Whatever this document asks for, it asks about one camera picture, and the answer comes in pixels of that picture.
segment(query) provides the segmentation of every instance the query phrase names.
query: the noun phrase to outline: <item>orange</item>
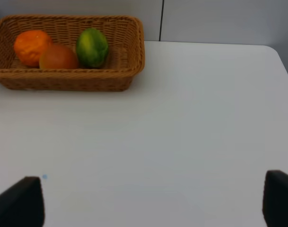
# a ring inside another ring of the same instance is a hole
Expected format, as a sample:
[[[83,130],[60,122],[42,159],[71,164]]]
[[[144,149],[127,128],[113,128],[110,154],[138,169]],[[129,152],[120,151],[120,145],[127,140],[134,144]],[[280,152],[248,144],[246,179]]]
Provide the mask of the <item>orange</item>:
[[[52,43],[51,37],[44,31],[26,31],[17,36],[14,51],[24,65],[38,67],[41,54]]]

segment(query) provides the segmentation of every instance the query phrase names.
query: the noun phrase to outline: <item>gray wall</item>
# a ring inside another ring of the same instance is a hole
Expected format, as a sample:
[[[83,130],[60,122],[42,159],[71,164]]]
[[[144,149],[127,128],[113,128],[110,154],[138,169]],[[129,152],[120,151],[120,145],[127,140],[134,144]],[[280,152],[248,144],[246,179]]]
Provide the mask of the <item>gray wall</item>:
[[[288,71],[288,0],[165,0],[161,40],[268,45]]]
[[[8,14],[131,15],[142,20],[146,40],[159,40],[162,0],[0,0]]]

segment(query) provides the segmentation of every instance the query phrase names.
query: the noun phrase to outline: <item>wicker basket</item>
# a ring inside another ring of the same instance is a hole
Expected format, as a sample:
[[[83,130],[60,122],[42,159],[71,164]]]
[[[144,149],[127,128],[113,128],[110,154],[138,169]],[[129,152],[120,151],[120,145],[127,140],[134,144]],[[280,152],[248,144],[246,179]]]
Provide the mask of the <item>wicker basket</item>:
[[[74,50],[77,38],[89,27],[102,31],[109,42],[109,55],[100,69],[31,69],[13,50],[17,35],[35,29]],[[9,89],[123,91],[144,64],[143,27],[134,17],[17,15],[0,20],[0,83]]]

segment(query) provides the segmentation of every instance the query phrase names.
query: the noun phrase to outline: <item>white table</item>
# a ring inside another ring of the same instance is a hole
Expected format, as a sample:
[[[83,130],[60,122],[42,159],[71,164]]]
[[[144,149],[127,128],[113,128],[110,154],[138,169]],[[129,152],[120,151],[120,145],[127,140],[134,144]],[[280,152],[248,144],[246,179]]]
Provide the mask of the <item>white table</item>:
[[[46,227],[264,227],[288,173],[288,75],[266,46],[146,42],[123,93],[0,86],[0,193],[42,179]]]

